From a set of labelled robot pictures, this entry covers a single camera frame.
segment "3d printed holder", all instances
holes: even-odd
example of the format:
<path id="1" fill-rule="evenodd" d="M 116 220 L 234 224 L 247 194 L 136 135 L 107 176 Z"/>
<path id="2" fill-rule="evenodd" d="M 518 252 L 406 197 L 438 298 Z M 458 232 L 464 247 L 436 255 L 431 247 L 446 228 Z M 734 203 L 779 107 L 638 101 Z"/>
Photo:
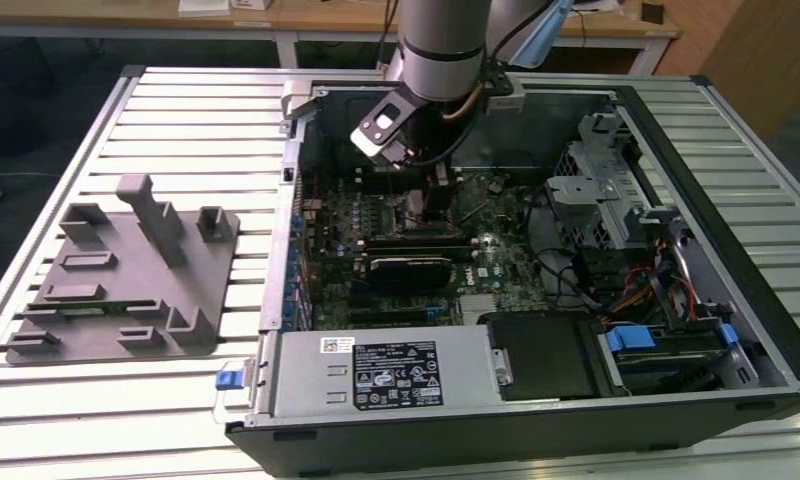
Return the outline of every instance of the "3d printed holder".
<path id="1" fill-rule="evenodd" d="M 65 245 L 8 343 L 15 365 L 206 355 L 216 348 L 240 221 L 220 207 L 179 214 L 148 175 L 123 175 L 134 213 L 73 204 Z"/>

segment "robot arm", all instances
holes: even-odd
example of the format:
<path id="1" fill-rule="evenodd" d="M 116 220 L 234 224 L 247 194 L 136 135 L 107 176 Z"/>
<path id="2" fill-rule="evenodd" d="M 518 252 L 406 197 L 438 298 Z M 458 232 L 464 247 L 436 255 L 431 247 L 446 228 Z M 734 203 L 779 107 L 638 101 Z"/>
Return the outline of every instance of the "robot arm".
<path id="1" fill-rule="evenodd" d="M 506 77 L 496 56 L 512 42 L 511 61 L 527 66 L 539 58 L 542 63 L 571 6 L 573 0 L 404 0 L 395 56 L 403 63 L 402 85 L 351 135 L 375 162 L 403 168 L 450 159 L 471 130 L 480 97 L 511 93 L 508 82 L 498 81 Z M 546 12 L 534 33 L 516 39 Z M 506 31 L 491 53 L 487 31 L 490 37 Z"/>

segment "power supply label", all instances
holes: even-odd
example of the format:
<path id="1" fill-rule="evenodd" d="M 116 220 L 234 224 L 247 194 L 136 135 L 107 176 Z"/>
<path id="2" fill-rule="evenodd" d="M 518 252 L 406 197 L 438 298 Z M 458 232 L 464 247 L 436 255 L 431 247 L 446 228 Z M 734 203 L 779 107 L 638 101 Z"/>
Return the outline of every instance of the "power supply label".
<path id="1" fill-rule="evenodd" d="M 436 342 L 356 345 L 352 362 L 359 410 L 443 405 Z"/>

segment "wooden desk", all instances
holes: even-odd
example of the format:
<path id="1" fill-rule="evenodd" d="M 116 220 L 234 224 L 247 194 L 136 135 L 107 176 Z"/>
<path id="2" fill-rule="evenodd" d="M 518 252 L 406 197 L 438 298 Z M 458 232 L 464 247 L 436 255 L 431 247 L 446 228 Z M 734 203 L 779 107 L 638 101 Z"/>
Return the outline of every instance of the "wooden desk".
<path id="1" fill-rule="evenodd" d="M 272 40 L 282 67 L 296 68 L 299 41 L 378 41 L 384 5 L 383 0 L 275 0 L 266 11 L 232 9 L 223 17 L 182 18 L 178 0 L 0 0 L 0 35 Z M 638 7 L 639 0 L 627 0 L 626 14 L 586 15 L 585 28 L 581 18 L 570 18 L 555 46 L 639 50 L 631 73 L 651 74 L 681 31 L 673 23 L 635 20 Z"/>

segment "slotted metal table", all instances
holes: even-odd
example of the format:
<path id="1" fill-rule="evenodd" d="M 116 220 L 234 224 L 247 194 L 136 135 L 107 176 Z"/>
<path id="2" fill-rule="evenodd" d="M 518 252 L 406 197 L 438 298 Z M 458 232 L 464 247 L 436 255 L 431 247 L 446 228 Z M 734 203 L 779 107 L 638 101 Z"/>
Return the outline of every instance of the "slotted metal table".
<path id="1" fill-rule="evenodd" d="M 605 88 L 633 85 L 800 325 L 800 185 L 711 86 L 683 77 L 525 75 Z M 215 415 L 215 373 L 254 355 L 286 137 L 291 79 L 376 80 L 372 72 L 148 68 L 119 79 L 0 283 L 0 479 L 268 477 Z M 219 205 L 242 220 L 220 336 L 202 358 L 13 367 L 3 347 L 44 280 L 71 202 L 124 211 L 119 175 L 150 173 L 180 211 Z M 650 181 L 665 189 L 661 177 Z M 244 391 L 224 397 L 246 412 Z M 739 427 L 694 446 L 372 478 L 800 478 L 800 415 Z"/>

